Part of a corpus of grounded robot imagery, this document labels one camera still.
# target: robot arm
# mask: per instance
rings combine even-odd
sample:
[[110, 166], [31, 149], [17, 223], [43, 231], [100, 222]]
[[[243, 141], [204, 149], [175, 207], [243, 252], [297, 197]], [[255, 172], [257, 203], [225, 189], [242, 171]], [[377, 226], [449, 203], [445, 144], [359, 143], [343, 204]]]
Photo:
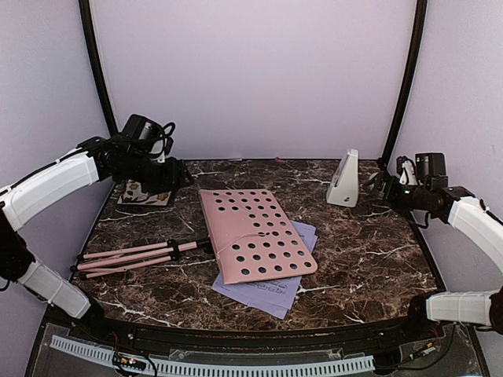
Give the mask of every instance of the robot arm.
[[[448, 186], [443, 154], [416, 155], [414, 172], [405, 172], [406, 168], [410, 169], [410, 161], [405, 156], [398, 158], [400, 180], [386, 171], [373, 177], [367, 185], [371, 193], [387, 200], [398, 211], [425, 210], [431, 218], [451, 225], [486, 253], [503, 274], [501, 220], [466, 188]], [[417, 181], [405, 184], [404, 176], [415, 176]], [[421, 310], [429, 320], [481, 324], [503, 335], [503, 288], [487, 292], [443, 292], [419, 302], [424, 303]]]
[[174, 124], [132, 115], [110, 139], [93, 137], [17, 183], [0, 189], [0, 276], [24, 285], [68, 315], [91, 322], [101, 307], [36, 258], [18, 236], [36, 214], [78, 189], [112, 177], [133, 179], [151, 194], [193, 183], [181, 160], [166, 158]]

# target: marble tabletop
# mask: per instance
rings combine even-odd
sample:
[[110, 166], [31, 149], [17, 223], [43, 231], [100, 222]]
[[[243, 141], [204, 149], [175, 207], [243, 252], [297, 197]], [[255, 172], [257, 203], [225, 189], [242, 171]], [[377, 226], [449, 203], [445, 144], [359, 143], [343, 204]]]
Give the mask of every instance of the marble tabletop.
[[[326, 190], [335, 160], [188, 162], [195, 184], [168, 207], [117, 204], [117, 185], [90, 234], [85, 253], [110, 251], [170, 238], [207, 236], [199, 189], [268, 189], [291, 220], [314, 225], [318, 271], [304, 276], [284, 320], [248, 308], [211, 289], [218, 266], [203, 251], [127, 273], [73, 283], [94, 296], [106, 316], [141, 324], [218, 331], [322, 329], [406, 315], [409, 300], [436, 289], [408, 223], [385, 203], [360, 192], [358, 205], [329, 205]], [[377, 171], [361, 161], [360, 182]]]

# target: white triangular holder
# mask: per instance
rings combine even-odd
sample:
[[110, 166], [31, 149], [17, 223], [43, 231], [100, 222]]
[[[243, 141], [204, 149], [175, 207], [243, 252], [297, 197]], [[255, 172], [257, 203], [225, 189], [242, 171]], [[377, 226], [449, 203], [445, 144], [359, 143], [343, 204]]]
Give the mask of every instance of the white triangular holder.
[[358, 191], [358, 150], [348, 149], [330, 182], [327, 203], [356, 207]]

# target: pink board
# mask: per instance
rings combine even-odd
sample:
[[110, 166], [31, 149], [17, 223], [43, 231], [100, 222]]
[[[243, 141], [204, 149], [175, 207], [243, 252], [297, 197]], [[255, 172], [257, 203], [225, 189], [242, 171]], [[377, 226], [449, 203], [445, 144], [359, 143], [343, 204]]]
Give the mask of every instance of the pink board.
[[318, 265], [270, 191], [200, 190], [225, 284], [306, 275]]

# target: gray wall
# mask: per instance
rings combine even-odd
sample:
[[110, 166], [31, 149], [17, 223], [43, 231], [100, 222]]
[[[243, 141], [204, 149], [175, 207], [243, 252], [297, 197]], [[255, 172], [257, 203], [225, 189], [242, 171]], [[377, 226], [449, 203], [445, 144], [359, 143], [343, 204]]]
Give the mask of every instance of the gray wall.
[[[417, 75], [395, 157], [444, 152], [450, 184], [503, 217], [503, 2], [429, 2]], [[447, 287], [493, 290], [501, 273], [471, 241], [436, 220], [424, 232]], [[480, 336], [492, 375], [503, 337]]]
[[414, 0], [94, 1], [119, 124], [174, 120], [187, 159], [382, 152]]
[[[1, 1], [0, 56], [0, 187], [107, 135], [77, 1]], [[34, 218], [21, 231], [30, 250], [69, 276], [109, 189], [86, 188]], [[45, 307], [16, 284], [0, 293], [2, 375], [24, 375]]]

